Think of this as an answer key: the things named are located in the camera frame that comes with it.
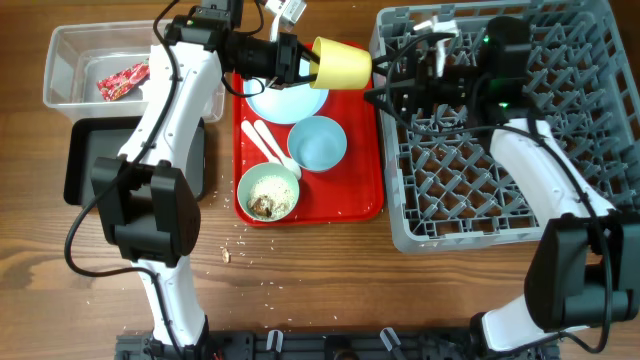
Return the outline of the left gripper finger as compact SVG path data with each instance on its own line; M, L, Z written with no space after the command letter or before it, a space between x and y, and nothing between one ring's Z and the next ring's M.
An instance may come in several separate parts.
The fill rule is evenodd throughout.
M317 75L278 75L275 74L269 79L269 88L276 90L283 90L285 88L300 86L303 84L309 84L317 79Z
M300 56L303 59L307 60L309 63L320 63L320 57L304 44L298 44L298 51L300 53Z

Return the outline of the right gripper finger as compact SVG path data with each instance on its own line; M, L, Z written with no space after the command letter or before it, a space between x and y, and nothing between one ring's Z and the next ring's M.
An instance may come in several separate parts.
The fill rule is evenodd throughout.
M392 85L388 91L385 86L375 87L364 92L364 99L391 116L407 118L415 114L415 90L411 85Z
M403 75L412 75L414 70L412 67L415 65L415 51L409 50L404 54L401 54L400 51L395 51L386 55L381 55L377 58L372 59L372 73L385 75L389 68L391 67L391 63L396 60L397 63L395 65L395 70L399 74Z

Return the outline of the green bowl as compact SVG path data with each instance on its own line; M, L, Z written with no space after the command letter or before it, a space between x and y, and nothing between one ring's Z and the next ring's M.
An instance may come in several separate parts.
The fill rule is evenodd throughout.
M262 163L262 164L258 164L253 166L252 168L250 168L249 170L246 171L246 173L241 177L239 183L238 183L238 187L236 190L236 197L237 197L237 202L238 205L241 208L241 211L247 215L251 220L255 220L255 221L259 221L259 222L266 222L266 223L270 223L270 222L277 222L280 220L283 220L286 216L288 216L293 210L294 208L282 219L277 220L277 221L261 221L259 219L257 219L248 209L247 207L247 202L249 200L249 192L251 187L261 178L264 176L271 176L271 175L275 175L275 176L280 176L283 177L295 190L295 193L297 195L297 201L294 205L294 208L296 207L298 200L299 200L299 196L300 196L300 186L299 186L299 182L296 179L296 177L293 175L293 173L291 171L289 171L288 169L286 169L283 165L278 165L278 164L274 164L274 163Z

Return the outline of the white plastic fork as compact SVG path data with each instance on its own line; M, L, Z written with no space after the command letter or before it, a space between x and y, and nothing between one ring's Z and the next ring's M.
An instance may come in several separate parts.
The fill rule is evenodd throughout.
M272 154L268 146L258 134L254 126L247 120L241 123L241 130L249 138L249 140L260 150L260 152L266 157L269 163L281 165L282 162Z

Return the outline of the white plastic spoon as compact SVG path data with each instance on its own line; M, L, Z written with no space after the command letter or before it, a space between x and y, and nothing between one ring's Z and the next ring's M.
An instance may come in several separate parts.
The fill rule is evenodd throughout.
M283 152L275 137L267 127L266 123L263 120L256 120L254 122L254 128L261 136L261 138L271 147L276 156L280 159L283 166L291 171L297 180L300 180L302 178L302 170L300 166L295 160L288 157Z

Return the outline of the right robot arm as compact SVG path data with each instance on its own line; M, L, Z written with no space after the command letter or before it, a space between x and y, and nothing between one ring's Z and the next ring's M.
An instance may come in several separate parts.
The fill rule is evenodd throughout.
M464 106L465 130L513 178L542 227L523 293L472 318L469 352L511 356L575 340L585 328L608 335L614 323L639 312L639 216L590 186L525 94L529 25L511 16L491 19L473 66L445 60L444 44L457 32L455 23L439 23L374 58L372 69L385 82L365 98L406 129L437 104Z

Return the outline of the red snack wrapper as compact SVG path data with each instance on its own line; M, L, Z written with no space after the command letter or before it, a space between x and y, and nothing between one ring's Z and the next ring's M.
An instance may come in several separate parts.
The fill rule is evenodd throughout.
M132 65L116 74L104 78L96 83L102 96L107 101L115 101L127 95L150 74L149 59Z

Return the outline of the light blue bowl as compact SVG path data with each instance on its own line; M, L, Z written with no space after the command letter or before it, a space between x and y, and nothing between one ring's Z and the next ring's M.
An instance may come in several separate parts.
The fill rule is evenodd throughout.
M345 156L347 136L335 120L326 116L311 116L291 128L287 149L301 168L311 172L326 172Z

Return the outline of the light blue plate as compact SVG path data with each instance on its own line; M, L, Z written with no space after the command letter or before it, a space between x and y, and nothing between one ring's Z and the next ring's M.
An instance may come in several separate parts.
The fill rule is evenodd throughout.
M314 116L328 99L328 90L312 89L308 84L275 90L265 88L262 93L260 83L264 79L242 80L244 93L256 96L246 99L251 114L249 120L263 120L276 125L293 125L300 120Z

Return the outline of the rice and food scraps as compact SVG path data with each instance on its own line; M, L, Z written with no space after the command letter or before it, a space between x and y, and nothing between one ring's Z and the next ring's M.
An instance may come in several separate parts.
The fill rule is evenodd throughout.
M250 189L247 207L261 221L284 218L297 201L294 188L280 176L261 177Z

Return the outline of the yellow cup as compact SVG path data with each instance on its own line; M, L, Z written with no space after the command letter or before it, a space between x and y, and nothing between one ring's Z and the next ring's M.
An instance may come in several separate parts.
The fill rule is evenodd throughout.
M359 90L369 83L372 58L367 51L323 37L314 40L311 50L319 57L309 65L309 74L316 76L311 88Z

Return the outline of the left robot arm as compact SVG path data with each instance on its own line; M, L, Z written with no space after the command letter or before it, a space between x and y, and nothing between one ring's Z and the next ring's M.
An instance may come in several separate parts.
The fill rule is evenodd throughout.
M88 206L145 284L154 316L143 349L150 357L202 359L210 350L190 265L201 213L186 165L211 93L228 72L268 86L308 84L316 76L301 75L302 63L321 60L293 34L260 40L237 31L241 18L239 1L205 1L155 33L160 45L149 64L157 92L117 156L97 158L92 169Z

